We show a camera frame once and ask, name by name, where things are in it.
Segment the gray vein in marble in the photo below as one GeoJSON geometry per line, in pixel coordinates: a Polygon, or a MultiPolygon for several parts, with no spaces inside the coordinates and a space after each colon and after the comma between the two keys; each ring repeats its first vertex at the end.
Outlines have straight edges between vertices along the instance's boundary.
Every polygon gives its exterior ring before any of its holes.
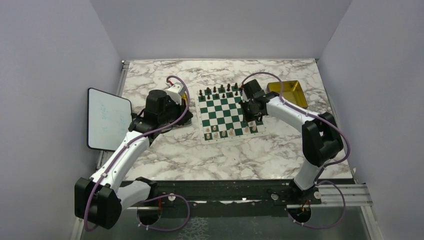
{"type": "MultiPolygon", "coordinates": [[[[330,105],[314,59],[237,60],[171,59],[141,60],[130,63],[122,96],[139,113],[150,90],[165,89],[165,79],[177,75],[193,96],[199,88],[239,83],[259,71],[274,73],[283,81],[298,80],[308,109],[330,111],[330,105]]],[[[275,79],[256,78],[263,88],[275,79]]],[[[194,99],[189,109],[194,114],[192,126],[161,134],[132,166],[126,180],[145,177],[153,180],[247,180],[290,179],[302,165],[301,134],[287,123],[264,117],[267,136],[202,145],[194,99]]],[[[343,153],[335,158],[341,159],[343,153]]],[[[351,178],[349,166],[342,163],[328,167],[322,178],[351,178]]]]}

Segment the marble table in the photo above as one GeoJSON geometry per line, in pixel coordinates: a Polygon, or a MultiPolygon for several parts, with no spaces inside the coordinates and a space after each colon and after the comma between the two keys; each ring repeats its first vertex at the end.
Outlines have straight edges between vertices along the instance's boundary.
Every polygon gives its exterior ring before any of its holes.
{"type": "MultiPolygon", "coordinates": [[[[122,97],[129,99],[139,113],[150,90],[165,89],[166,77],[177,75],[192,95],[200,87],[238,83],[247,75],[266,71],[283,81],[298,80],[304,91],[308,110],[331,111],[314,59],[236,60],[171,59],[131,61],[122,97]]],[[[263,88],[275,82],[271,76],[254,77],[263,88]]],[[[189,110],[192,125],[161,134],[132,166],[125,180],[145,177],[152,180],[257,180],[291,179],[299,171],[304,156],[301,134],[287,123],[264,117],[267,136],[203,145],[194,99],[189,110]]],[[[343,157],[339,153],[336,160],[343,157]]],[[[347,162],[328,167],[321,178],[351,178],[347,162]]]]}

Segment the purple cable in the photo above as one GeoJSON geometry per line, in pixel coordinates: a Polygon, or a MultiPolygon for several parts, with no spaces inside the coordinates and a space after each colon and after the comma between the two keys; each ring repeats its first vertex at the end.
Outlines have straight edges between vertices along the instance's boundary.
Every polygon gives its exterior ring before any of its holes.
{"type": "Polygon", "coordinates": [[[304,223],[302,223],[302,222],[298,222],[298,221],[296,221],[293,217],[292,217],[292,215],[288,215],[290,218],[291,218],[291,220],[293,220],[293,223],[295,223],[295,224],[298,224],[298,225],[300,225],[300,226],[302,226],[302,227],[305,227],[305,228],[308,228],[308,229],[318,229],[318,230],[322,230],[322,229],[330,229],[330,228],[332,228],[332,227],[335,227],[335,226],[337,226],[342,220],[343,220],[343,218],[345,217],[345,213],[346,213],[346,201],[345,201],[345,196],[343,195],[343,193],[342,193],[342,191],[340,190],[340,188],[339,187],[337,187],[334,183],[332,183],[331,181],[328,181],[328,180],[323,180],[323,181],[321,181],[320,183],[318,183],[316,186],[319,186],[319,185],[321,185],[321,184],[324,184],[324,183],[328,183],[328,184],[331,184],[331,185],[333,185],[334,187],[335,187],[335,189],[337,189],[337,191],[340,193],[340,196],[341,196],[341,200],[343,201],[343,212],[341,213],[341,215],[340,215],[340,217],[337,219],[337,221],[335,221],[333,224],[331,224],[331,225],[328,225],[328,226],[312,226],[312,225],[308,225],[308,224],[304,224],[304,223]]]}
{"type": "Polygon", "coordinates": [[[155,201],[155,200],[158,200],[158,199],[161,199],[161,198],[166,198],[166,197],[177,197],[177,198],[182,199],[185,202],[185,205],[187,205],[187,217],[185,218],[184,222],[178,227],[171,228],[171,229],[163,229],[163,228],[158,228],[158,227],[154,227],[154,226],[144,225],[140,221],[140,216],[137,213],[137,220],[140,223],[139,224],[140,226],[143,226],[147,229],[153,229],[153,230],[161,231],[161,232],[173,232],[173,231],[177,231],[177,230],[181,229],[182,227],[184,227],[189,222],[189,219],[190,219],[190,204],[187,201],[187,199],[185,199],[183,196],[180,196],[180,195],[177,195],[177,194],[166,194],[166,195],[157,196],[157,197],[154,197],[154,198],[151,198],[151,199],[147,199],[147,200],[144,200],[144,201],[140,201],[139,203],[148,203],[148,202],[152,202],[152,201],[155,201]]]}
{"type": "MultiPolygon", "coordinates": [[[[331,165],[335,165],[335,164],[339,164],[339,163],[343,162],[344,160],[346,160],[349,157],[349,155],[351,154],[351,144],[349,143],[348,138],[346,137],[346,135],[338,127],[336,127],[334,124],[332,124],[331,122],[325,120],[324,118],[322,118],[320,116],[311,114],[311,113],[303,110],[302,108],[300,108],[300,107],[292,104],[291,102],[287,101],[286,99],[284,99],[283,98],[283,87],[284,87],[283,81],[277,75],[272,74],[270,72],[266,72],[266,71],[254,72],[254,73],[250,74],[249,76],[245,77],[243,79],[243,81],[241,81],[241,86],[243,87],[243,84],[245,83],[245,81],[247,79],[249,79],[250,77],[252,77],[254,75],[258,75],[258,74],[270,75],[270,76],[273,76],[274,78],[276,78],[279,81],[279,83],[281,85],[281,89],[279,91],[279,99],[281,100],[281,102],[282,102],[283,105],[287,105],[289,108],[291,108],[291,109],[293,109],[293,110],[295,110],[295,111],[297,111],[297,112],[299,112],[299,113],[301,113],[301,114],[303,114],[305,116],[308,116],[308,117],[311,117],[311,118],[320,120],[321,122],[323,122],[323,123],[327,124],[328,126],[330,126],[332,129],[336,130],[343,137],[344,142],[346,143],[346,154],[340,160],[337,160],[337,161],[334,161],[334,162],[329,162],[327,164],[324,164],[323,167],[321,168],[321,170],[319,171],[319,173],[316,175],[316,178],[315,178],[314,182],[317,182],[318,181],[318,178],[323,173],[323,171],[324,171],[324,169],[326,167],[331,166],[331,165]]],[[[339,224],[342,221],[343,217],[345,216],[345,212],[346,212],[345,196],[343,196],[342,191],[334,183],[332,183],[331,181],[323,180],[320,183],[316,184],[316,186],[319,186],[319,185],[321,185],[323,183],[330,183],[331,185],[333,185],[338,190],[338,192],[341,195],[341,199],[343,200],[343,213],[341,214],[340,218],[335,223],[331,224],[330,226],[319,226],[319,227],[318,226],[311,226],[311,225],[302,224],[302,223],[294,220],[295,223],[297,223],[299,225],[302,225],[304,227],[310,228],[310,229],[329,229],[329,228],[332,228],[332,227],[336,226],[337,224],[339,224]]]]}
{"type": "MultiPolygon", "coordinates": [[[[171,126],[173,126],[174,124],[176,124],[176,123],[178,123],[183,117],[184,117],[184,115],[186,115],[186,113],[187,113],[187,111],[189,110],[189,104],[190,104],[190,94],[189,94],[189,89],[187,88],[187,85],[184,83],[184,81],[181,79],[181,78],[179,78],[178,76],[175,76],[175,75],[171,75],[171,76],[168,76],[167,78],[166,78],[166,81],[168,82],[169,81],[169,79],[171,79],[171,78],[174,78],[174,79],[177,79],[178,81],[180,81],[181,83],[182,83],[182,85],[184,86],[184,88],[185,88],[185,92],[186,92],[186,94],[187,94],[187,103],[186,103],[186,106],[185,106],[185,109],[184,109],[184,111],[182,112],[182,114],[181,114],[181,116],[179,116],[179,118],[177,118],[175,121],[173,121],[173,122],[171,122],[170,124],[168,124],[168,125],[166,125],[166,126],[163,126],[163,127],[160,127],[160,128],[157,128],[157,129],[154,129],[154,130],[151,130],[151,131],[148,131],[148,132],[145,132],[145,133],[143,133],[142,135],[140,135],[140,136],[137,136],[137,137],[134,137],[132,140],[130,140],[128,143],[127,143],[127,146],[128,147],[123,147],[123,148],[121,148],[121,150],[116,154],[116,156],[115,156],[115,158],[112,160],[112,162],[109,164],[109,166],[104,170],[104,174],[108,174],[109,173],[109,171],[111,170],[111,168],[115,165],[115,163],[116,163],[116,161],[118,160],[118,158],[125,152],[125,150],[126,149],[128,149],[135,141],[137,141],[137,140],[139,140],[139,139],[141,139],[141,138],[144,138],[145,136],[147,136],[147,135],[150,135],[150,134],[153,134],[153,133],[156,133],[156,132],[159,132],[159,131],[162,131],[162,130],[164,130],[164,129],[167,129],[167,128],[169,128],[169,127],[171,127],[171,126]]],[[[87,201],[87,205],[85,206],[85,212],[84,212],[84,229],[85,229],[85,231],[87,231],[87,232],[91,232],[91,231],[93,231],[94,229],[96,229],[97,227],[98,227],[98,225],[95,225],[93,228],[89,228],[89,221],[88,221],[88,217],[89,217],[89,211],[90,211],[90,205],[91,205],[91,203],[92,203],[92,200],[93,200],[93,196],[94,196],[94,193],[96,192],[96,189],[97,189],[97,187],[99,186],[99,184],[102,182],[102,180],[104,179],[104,177],[103,176],[100,176],[99,178],[98,178],[98,181],[95,183],[95,185],[94,185],[94,187],[93,187],[93,189],[91,190],[91,193],[90,193],[90,195],[88,196],[88,201],[87,201]]]]}

